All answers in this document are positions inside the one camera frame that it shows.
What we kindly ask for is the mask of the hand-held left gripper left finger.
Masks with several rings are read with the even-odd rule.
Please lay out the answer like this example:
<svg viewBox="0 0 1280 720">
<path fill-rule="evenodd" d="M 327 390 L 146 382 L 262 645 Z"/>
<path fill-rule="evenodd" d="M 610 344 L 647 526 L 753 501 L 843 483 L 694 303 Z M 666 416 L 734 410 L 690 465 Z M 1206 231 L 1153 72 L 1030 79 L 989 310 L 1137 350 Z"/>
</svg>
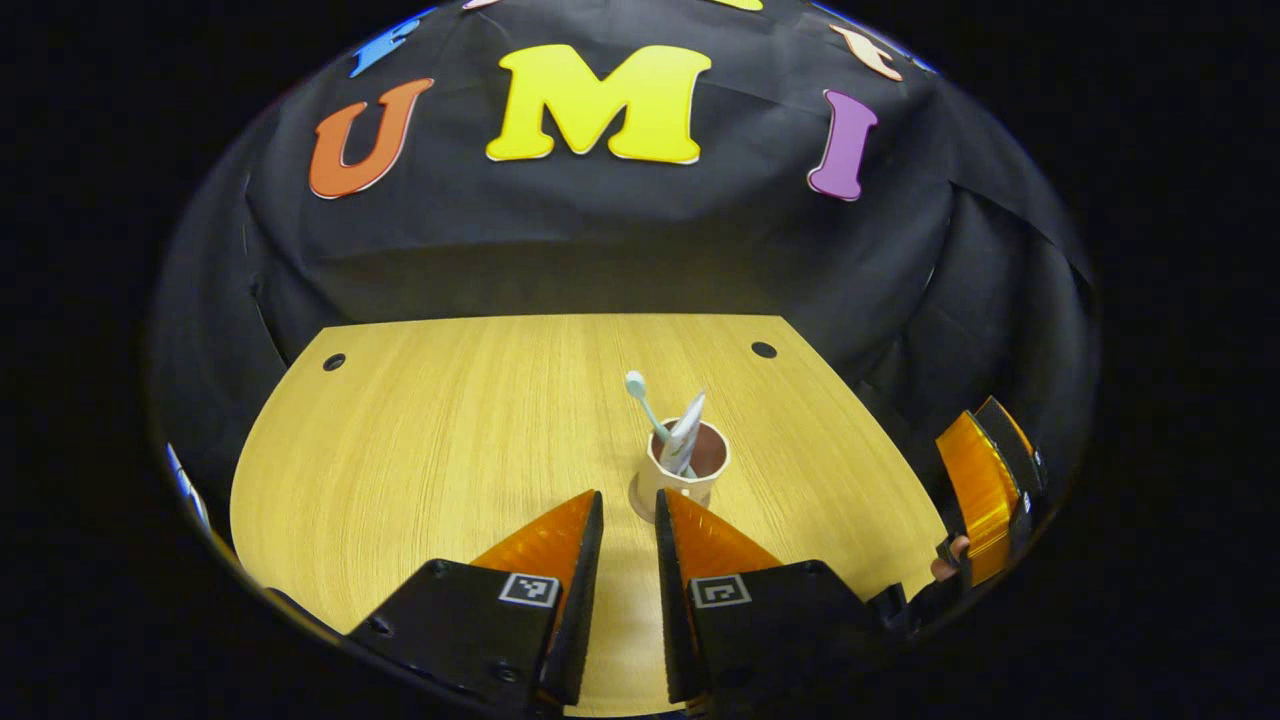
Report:
<svg viewBox="0 0 1280 720">
<path fill-rule="evenodd" d="M 347 641 L 470 712 L 559 714 L 580 700 L 603 530 L 582 492 L 470 562 L 426 561 Z"/>
</svg>

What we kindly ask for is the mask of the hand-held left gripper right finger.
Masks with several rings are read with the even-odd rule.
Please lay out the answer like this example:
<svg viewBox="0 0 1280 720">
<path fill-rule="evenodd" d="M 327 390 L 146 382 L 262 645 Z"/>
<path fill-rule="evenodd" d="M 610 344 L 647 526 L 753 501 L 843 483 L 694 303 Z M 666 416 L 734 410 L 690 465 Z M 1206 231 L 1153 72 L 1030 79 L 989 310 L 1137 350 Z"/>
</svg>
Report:
<svg viewBox="0 0 1280 720">
<path fill-rule="evenodd" d="M 782 562 L 678 491 L 655 496 L 655 542 L 673 702 L 824 706 L 900 651 L 826 562 Z"/>
</svg>

